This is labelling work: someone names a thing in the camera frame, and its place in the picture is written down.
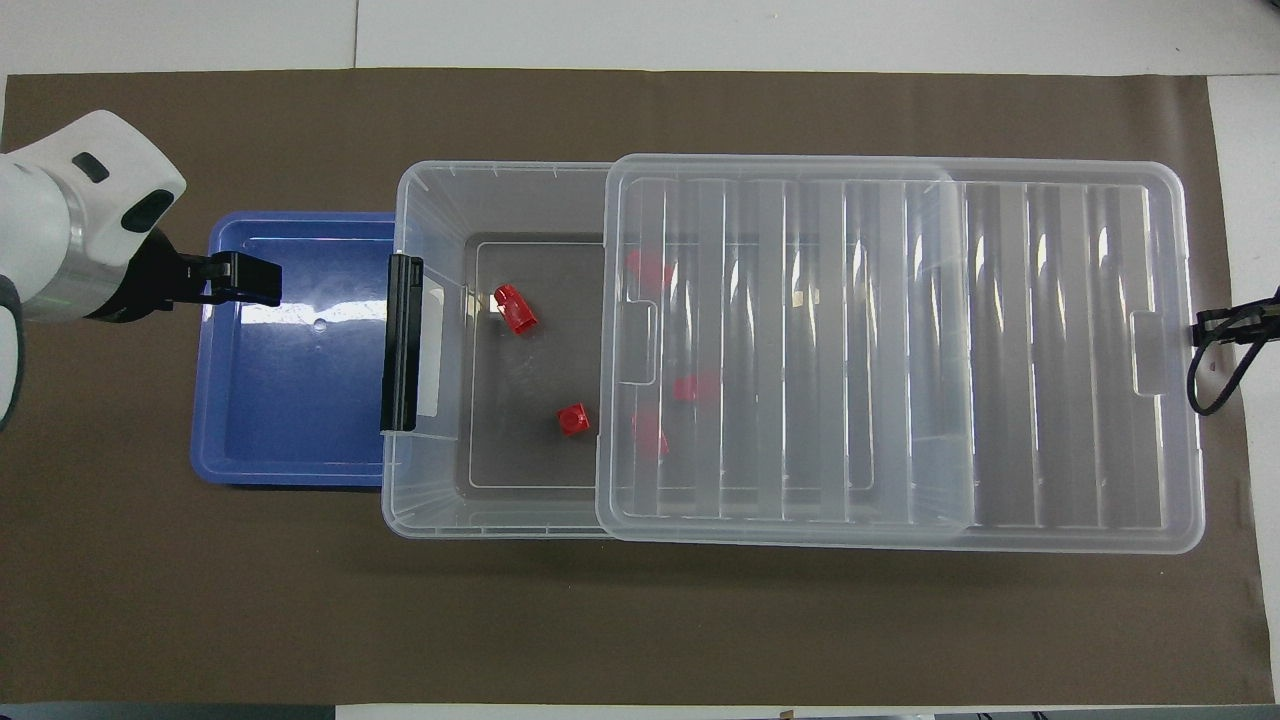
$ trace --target red block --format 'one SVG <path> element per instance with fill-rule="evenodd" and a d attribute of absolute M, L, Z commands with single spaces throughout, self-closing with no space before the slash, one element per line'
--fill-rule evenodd
<path fill-rule="evenodd" d="M 698 400 L 698 375 L 685 375 L 671 383 L 671 396 L 682 402 Z"/>
<path fill-rule="evenodd" d="M 538 316 L 534 315 L 532 309 L 529 307 L 529 302 L 525 301 L 525 296 L 520 295 L 520 291 L 515 286 L 500 286 L 493 291 L 493 300 L 498 304 L 502 319 L 507 320 L 507 327 L 513 333 L 522 334 L 538 324 Z"/>
<path fill-rule="evenodd" d="M 639 250 L 627 254 L 627 270 L 635 275 L 645 295 L 652 297 L 664 295 L 671 287 L 671 279 L 676 275 L 675 265 L 664 265 L 655 261 L 657 259 L 658 256 L 652 256 L 652 259 L 644 258 L 641 260 Z"/>
<path fill-rule="evenodd" d="M 635 436 L 636 452 L 641 457 L 657 460 L 671 452 L 667 433 L 662 432 L 662 423 L 653 410 L 641 409 L 631 415 L 631 433 Z"/>
<path fill-rule="evenodd" d="M 591 428 L 591 421 L 586 419 L 586 407 L 582 407 L 581 402 L 557 410 L 556 416 L 561 421 L 561 432 L 566 436 L 575 436 Z"/>

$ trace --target brown paper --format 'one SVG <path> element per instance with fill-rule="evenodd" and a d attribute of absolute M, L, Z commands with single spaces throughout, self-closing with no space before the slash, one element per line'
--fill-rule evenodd
<path fill-rule="evenodd" d="M 233 210 L 390 210 L 428 158 L 1158 160 L 1187 187 L 1196 306 L 1230 299 L 1197 77 L 18 76 L 5 106 L 5 149 L 96 108 L 136 124 L 189 182 L 163 227 L 191 252 Z M 28 329 L 0 433 L 0 700 L 1272 700 L 1238 400 L 1203 423 L 1208 529 L 1181 556 L 411 542 L 376 493 L 201 482 L 197 334 L 193 307 Z"/>

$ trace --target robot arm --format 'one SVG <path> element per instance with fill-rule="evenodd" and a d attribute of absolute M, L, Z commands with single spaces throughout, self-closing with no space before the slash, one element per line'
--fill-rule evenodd
<path fill-rule="evenodd" d="M 125 323 L 174 302 L 279 305 L 279 265 L 183 255 L 155 229 L 186 188 L 155 145 L 106 110 L 0 155 L 0 428 L 18 393 L 24 322 Z"/>

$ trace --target white table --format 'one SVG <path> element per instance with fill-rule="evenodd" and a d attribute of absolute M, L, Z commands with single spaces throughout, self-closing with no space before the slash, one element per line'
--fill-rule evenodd
<path fill-rule="evenodd" d="M 1280 283 L 1280 243 L 1272 240 L 1280 238 L 1280 10 L 1265 0 L 0 4 L 0 87 L 13 73 L 406 65 L 1207 74 L 1234 300 L 1271 295 Z M 1280 386 L 1265 379 L 1277 370 L 1280 350 L 1268 348 L 1243 383 L 1272 628 L 1280 628 Z M 1280 687 L 1275 632 L 1271 659 Z M 347 712 L 372 717 L 385 710 Z M 645 716 L 744 715 L 722 710 Z M 431 716 L 463 716 L 435 708 Z"/>

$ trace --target plastic lid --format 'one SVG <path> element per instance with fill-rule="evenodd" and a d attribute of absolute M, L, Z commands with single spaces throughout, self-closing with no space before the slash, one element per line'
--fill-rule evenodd
<path fill-rule="evenodd" d="M 1152 163 L 623 158 L 600 524 L 1184 551 L 1203 528 L 1185 258 L 1181 187 Z"/>

